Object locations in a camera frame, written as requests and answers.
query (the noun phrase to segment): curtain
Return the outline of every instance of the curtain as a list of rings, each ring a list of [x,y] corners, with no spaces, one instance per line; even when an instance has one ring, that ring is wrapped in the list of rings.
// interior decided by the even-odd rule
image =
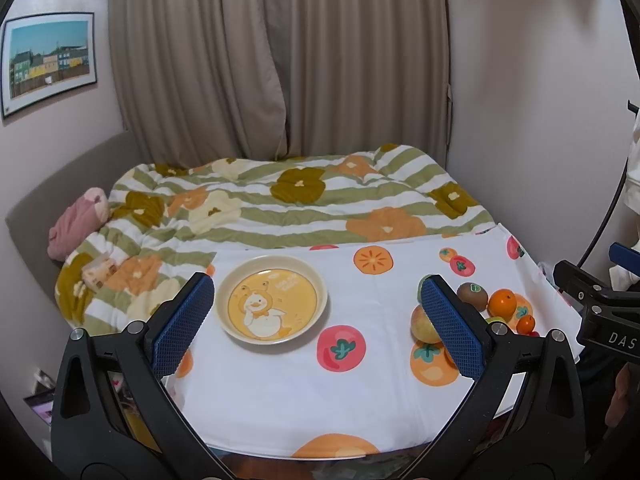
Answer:
[[[290,0],[288,10],[289,153],[394,142],[444,166],[446,0]]]
[[[264,0],[109,0],[124,121],[145,156],[194,167],[286,151]]]

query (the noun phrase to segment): yellow plate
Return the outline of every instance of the yellow plate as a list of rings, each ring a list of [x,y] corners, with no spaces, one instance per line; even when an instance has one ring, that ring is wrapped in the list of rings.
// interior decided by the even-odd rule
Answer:
[[[273,345],[309,330],[322,316],[327,291],[308,263],[273,254],[233,269],[216,285],[214,309],[220,325],[245,343]]]

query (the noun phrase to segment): screw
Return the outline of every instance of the screw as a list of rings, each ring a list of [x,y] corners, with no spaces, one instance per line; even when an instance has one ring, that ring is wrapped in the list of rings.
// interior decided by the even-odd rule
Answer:
[[[498,321],[491,323],[491,330],[495,335],[505,335],[507,333],[507,326]]]
[[[78,341],[78,339],[82,339],[83,335],[84,328],[76,328],[71,332],[71,335],[69,337],[71,338],[71,341]]]
[[[145,327],[145,324],[142,321],[132,321],[127,325],[127,332],[130,334],[139,334],[142,332],[142,329]]]
[[[559,343],[564,341],[564,334],[562,333],[561,330],[552,330],[551,331],[551,337],[553,339],[555,339],[556,341],[558,341]]]

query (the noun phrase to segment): striped comforter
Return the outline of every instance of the striped comforter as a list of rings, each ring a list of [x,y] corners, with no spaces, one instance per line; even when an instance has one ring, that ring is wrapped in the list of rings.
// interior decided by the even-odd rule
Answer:
[[[281,162],[227,158],[192,170],[140,165],[114,185],[110,206],[110,221],[69,256],[56,283],[65,318],[92,335],[147,320],[194,272],[212,276],[219,251],[447,236],[494,225],[432,158],[392,144]]]

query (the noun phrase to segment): duck illustration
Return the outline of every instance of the duck illustration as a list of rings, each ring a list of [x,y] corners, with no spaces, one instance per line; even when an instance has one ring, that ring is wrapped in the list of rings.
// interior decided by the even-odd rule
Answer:
[[[269,282],[262,282],[263,290],[249,289],[248,286],[240,287],[242,296],[238,302],[240,310],[244,313],[244,326],[257,338],[264,339],[278,335],[286,336],[291,329],[282,326],[282,316],[286,314],[273,307],[273,298],[267,292]]]

